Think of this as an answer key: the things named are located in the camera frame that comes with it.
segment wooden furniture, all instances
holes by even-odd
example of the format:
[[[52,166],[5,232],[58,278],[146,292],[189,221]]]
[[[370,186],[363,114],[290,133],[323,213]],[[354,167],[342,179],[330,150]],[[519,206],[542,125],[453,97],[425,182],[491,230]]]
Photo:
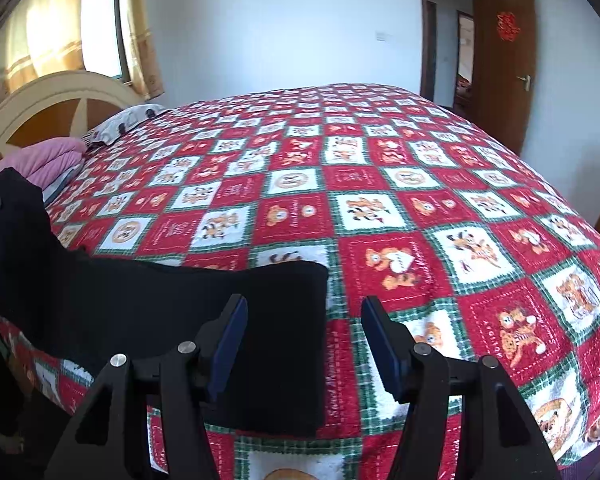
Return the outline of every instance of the wooden furniture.
[[[141,102],[131,88],[86,70],[40,77],[0,103],[0,159],[52,137],[81,137],[120,110]]]

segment window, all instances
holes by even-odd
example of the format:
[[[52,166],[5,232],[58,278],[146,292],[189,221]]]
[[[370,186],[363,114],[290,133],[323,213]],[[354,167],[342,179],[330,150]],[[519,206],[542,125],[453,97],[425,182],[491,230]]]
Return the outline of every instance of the window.
[[[82,0],[80,21],[85,69],[129,81],[120,26],[120,0]]]

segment quilt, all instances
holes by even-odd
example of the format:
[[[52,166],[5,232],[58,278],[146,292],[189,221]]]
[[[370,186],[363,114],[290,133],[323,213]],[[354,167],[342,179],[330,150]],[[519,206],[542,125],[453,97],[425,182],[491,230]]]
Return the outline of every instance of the quilt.
[[[362,331],[370,294],[445,356],[496,356],[559,465],[600,442],[600,235],[515,154],[417,94],[335,84],[170,110],[91,153],[48,214],[66,247],[101,256],[330,269],[323,427],[294,440],[208,426],[222,480],[384,480],[407,407]],[[1,317],[0,333],[73,413],[93,378]],[[451,400],[441,479],[460,409]],[[167,470],[159,411],[147,417]]]

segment door handle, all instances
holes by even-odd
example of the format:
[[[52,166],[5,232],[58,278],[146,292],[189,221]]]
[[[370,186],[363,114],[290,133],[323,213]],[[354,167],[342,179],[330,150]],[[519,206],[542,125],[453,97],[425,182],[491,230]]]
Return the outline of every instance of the door handle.
[[[518,79],[520,79],[520,81],[525,82],[525,92],[529,92],[529,89],[531,88],[531,76],[529,76],[529,75],[525,75],[524,77],[518,76]]]

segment pink blanket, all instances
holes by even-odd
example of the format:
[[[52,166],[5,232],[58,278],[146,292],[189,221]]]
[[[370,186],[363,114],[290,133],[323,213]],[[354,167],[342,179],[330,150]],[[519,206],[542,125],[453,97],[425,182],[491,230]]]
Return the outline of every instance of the pink blanket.
[[[45,189],[68,168],[78,164],[87,150],[81,139],[56,137],[10,153],[0,161],[0,172],[14,168],[32,184]]]

